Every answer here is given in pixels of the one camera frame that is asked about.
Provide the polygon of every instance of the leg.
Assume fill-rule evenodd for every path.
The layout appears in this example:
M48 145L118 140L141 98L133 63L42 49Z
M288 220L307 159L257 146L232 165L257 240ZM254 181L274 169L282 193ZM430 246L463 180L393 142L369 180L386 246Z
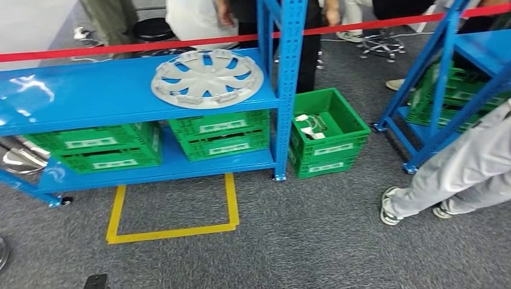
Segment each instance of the leg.
M319 2L317 0L309 0L305 18L305 29L321 26L322 15ZM320 42L320 35L310 35L303 38L298 80L296 82L297 93L310 92L314 90Z
M80 0L105 45L132 44L131 29L136 11L129 0ZM131 54L114 54L113 58L128 58Z
M257 34L257 23L255 22L239 22L238 23L239 35ZM256 48L257 40L244 41L239 43L239 48Z
M372 7L372 0L344 0L344 17L342 24L354 24L362 22L362 8L360 6ZM353 35L361 35L362 30L351 30Z
M408 217L511 170L511 104L506 102L428 160L410 188L394 190L383 211Z
M442 202L451 215L466 214L511 200L511 171L493 176Z

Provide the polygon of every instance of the black object on floor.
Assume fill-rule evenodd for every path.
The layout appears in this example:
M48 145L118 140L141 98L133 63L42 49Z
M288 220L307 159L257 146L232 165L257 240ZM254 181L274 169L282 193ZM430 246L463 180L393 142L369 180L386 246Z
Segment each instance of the black object on floor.
M83 289L109 289L110 287L107 287L107 282L107 274L92 275L87 278Z
M165 18L158 17L136 23L133 26L133 36L146 42L156 42L174 38L175 34Z

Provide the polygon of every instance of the caster wheel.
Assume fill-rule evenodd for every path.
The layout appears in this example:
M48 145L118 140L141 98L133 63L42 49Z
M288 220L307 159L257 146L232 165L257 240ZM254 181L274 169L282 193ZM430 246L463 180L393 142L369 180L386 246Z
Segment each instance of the caster wheel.
M73 202L73 197L63 197L62 200L60 200L60 205L67 206L70 205Z
M417 170L407 170L405 168L402 168L403 172L406 173L407 175L415 175L415 173L417 172Z
M376 123L375 123L375 122L371 122L371 123L369 124L369 127L371 128L371 130L372 130L373 132L376 132L376 133L385 131L385 129L378 130L378 129L376 128Z

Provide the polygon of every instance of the person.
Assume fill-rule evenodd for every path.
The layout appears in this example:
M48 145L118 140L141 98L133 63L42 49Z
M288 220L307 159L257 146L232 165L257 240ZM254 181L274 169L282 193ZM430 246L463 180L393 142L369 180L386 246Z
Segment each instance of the person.
M180 40L205 39L238 35L237 23L221 24L215 0L167 0L165 20ZM195 49L231 49L237 42L196 45Z
M226 26L232 26L234 17L239 21L240 35L257 34L256 0L217 0L220 21ZM322 9L318 0L308 0L305 29L322 26ZM338 0L325 0L325 17L329 25L337 25L340 20ZM296 92L314 90L316 63L320 48L320 35L303 38L301 58L298 71ZM241 42L240 48L257 47L257 41Z
M362 7L371 8L378 19L392 19L398 17L414 16L424 13L434 0L344 0L345 13L342 24L362 22ZM338 38L353 43L363 40L362 30L349 30L336 33Z
M435 216L449 219L510 199L511 99L424 163L409 188L388 188L380 218L393 226L434 206Z
M131 29L139 21L131 0L80 0L105 46L136 43ZM131 53L113 54L111 58L131 58Z

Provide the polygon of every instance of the person's hand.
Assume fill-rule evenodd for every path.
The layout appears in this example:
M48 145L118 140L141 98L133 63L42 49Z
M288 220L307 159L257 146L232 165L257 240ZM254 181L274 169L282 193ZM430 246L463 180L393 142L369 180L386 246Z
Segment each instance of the person's hand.
M328 26L335 26L340 22L340 13L338 9L327 9L325 11Z
M220 23L225 26L234 27L234 20L231 15L231 10L229 9L229 5L227 4L227 0L216 0L216 6L218 9L218 19L220 20Z
M327 18L328 26L339 24L339 0L325 0L325 17Z

